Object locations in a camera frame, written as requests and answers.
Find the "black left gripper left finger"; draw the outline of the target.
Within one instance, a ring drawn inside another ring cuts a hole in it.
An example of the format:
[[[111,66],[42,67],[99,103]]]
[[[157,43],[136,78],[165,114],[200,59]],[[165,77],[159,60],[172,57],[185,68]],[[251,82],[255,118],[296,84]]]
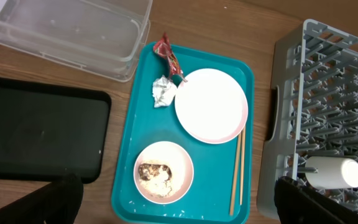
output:
[[[66,175],[0,208],[0,223],[73,224],[83,192],[81,178],[75,174]]]

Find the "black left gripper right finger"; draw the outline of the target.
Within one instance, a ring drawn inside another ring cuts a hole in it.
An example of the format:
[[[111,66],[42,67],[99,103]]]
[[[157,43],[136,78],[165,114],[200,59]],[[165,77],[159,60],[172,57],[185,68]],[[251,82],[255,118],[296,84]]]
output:
[[[356,212],[290,177],[276,181],[274,204],[281,224],[358,224]]]

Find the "white plastic cup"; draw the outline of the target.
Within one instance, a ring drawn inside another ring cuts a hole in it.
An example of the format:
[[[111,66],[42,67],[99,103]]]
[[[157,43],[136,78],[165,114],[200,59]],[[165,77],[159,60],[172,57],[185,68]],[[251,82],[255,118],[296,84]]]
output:
[[[306,173],[309,184],[319,190],[358,188],[358,162],[340,157],[310,157],[306,167],[317,173]]]

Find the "wooden chopstick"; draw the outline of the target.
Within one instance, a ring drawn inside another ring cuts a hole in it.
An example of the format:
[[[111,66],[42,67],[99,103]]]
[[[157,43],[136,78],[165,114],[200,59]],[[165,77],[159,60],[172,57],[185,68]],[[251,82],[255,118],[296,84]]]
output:
[[[236,201],[236,188],[237,188],[237,180],[238,180],[238,170],[239,170],[239,158],[241,154],[241,142],[242,142],[242,133],[240,133],[237,137],[237,147],[236,147],[236,156],[234,162],[234,174],[232,179],[232,190],[231,190],[231,201],[229,207],[229,215],[233,216],[234,208],[235,208],[235,201]]]
[[[240,198],[239,204],[242,205],[243,193],[244,193],[244,161],[245,161],[245,147],[246,147],[246,127],[242,130],[241,133],[241,169],[240,169]]]

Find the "white round plate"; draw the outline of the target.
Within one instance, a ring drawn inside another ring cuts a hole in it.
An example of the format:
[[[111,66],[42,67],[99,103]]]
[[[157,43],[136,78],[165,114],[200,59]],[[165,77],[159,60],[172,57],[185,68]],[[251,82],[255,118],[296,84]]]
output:
[[[208,144],[233,140],[244,129],[249,106],[240,84],[213,68],[189,73],[175,95],[175,112],[183,129]]]

